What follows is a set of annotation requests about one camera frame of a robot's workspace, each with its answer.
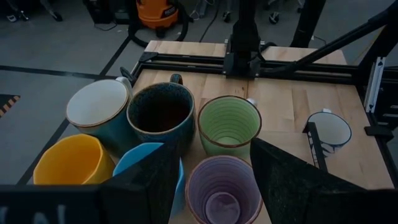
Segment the green striped cup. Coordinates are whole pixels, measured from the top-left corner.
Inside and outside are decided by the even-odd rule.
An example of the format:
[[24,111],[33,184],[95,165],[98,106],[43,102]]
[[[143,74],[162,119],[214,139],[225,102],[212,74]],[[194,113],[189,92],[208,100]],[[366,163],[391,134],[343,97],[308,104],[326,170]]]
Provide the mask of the green striped cup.
[[247,158],[250,141],[261,130],[261,115],[252,99],[221,96],[200,110],[200,141],[209,156],[230,155]]

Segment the mug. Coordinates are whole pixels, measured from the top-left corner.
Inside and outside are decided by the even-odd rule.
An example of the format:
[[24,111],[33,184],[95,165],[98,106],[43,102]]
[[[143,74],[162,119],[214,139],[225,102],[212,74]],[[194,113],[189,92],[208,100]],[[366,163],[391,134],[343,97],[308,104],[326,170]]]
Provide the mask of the mug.
[[127,120],[142,142],[177,142],[179,153],[190,148],[195,134],[195,100],[173,74],[170,82],[156,83],[135,94],[127,107]]
[[100,184],[112,177],[114,162],[100,141],[87,134],[61,139],[40,158],[33,183],[40,185]]
[[189,177],[185,198],[201,224],[249,224],[262,208],[251,166],[233,156],[213,156],[201,161]]
[[127,78],[97,81],[72,96],[67,119],[80,132],[98,138],[107,150],[120,158],[140,143],[126,118],[131,98],[132,88]]
[[[307,122],[315,123],[325,157],[341,149],[352,137],[351,128],[348,123],[343,118],[333,114],[329,109],[323,109],[321,112],[312,114]],[[315,149],[313,148],[310,133],[307,134],[307,137],[312,153],[314,154]]]
[[261,130],[260,112],[252,99],[221,96],[210,100],[200,110],[200,141],[209,156],[249,156],[250,141]]
[[[126,170],[133,164],[139,162],[141,159],[148,156],[150,153],[154,152],[163,143],[157,142],[148,142],[142,143],[141,145],[131,149],[123,157],[120,159],[119,163],[113,170],[113,176],[120,174],[122,171]],[[179,212],[181,212],[185,206],[185,195],[184,195],[184,188],[185,188],[185,177],[184,177],[184,169],[182,165],[182,160],[180,159],[180,171],[178,173],[178,182],[175,188],[174,194],[174,201],[172,205],[172,211],[170,217],[175,216]]]

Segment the wooden table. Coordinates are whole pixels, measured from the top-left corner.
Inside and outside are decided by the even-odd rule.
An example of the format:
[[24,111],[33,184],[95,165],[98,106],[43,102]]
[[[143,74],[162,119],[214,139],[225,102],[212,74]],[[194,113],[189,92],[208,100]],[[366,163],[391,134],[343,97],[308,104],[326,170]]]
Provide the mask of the wooden table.
[[[270,47],[263,53],[266,60],[298,60],[315,49]],[[146,51],[167,54],[206,55],[223,57],[224,44],[196,42],[151,41]],[[346,64],[342,51],[337,50],[317,63]],[[143,70],[133,90],[158,82],[167,82],[177,72]],[[196,110],[210,99],[222,95],[254,98],[262,116],[259,138],[313,164],[308,139],[302,133],[307,118],[323,108],[344,118],[351,126],[351,141],[335,155],[326,158],[329,173],[366,189],[393,188],[386,165],[374,137],[364,132],[368,119],[354,86],[298,82],[258,78],[255,80],[226,79],[222,75],[178,72],[195,96]],[[185,177],[206,157],[198,131],[190,152],[183,158]],[[195,223],[188,207],[170,223]],[[265,206],[255,223],[271,223]]]

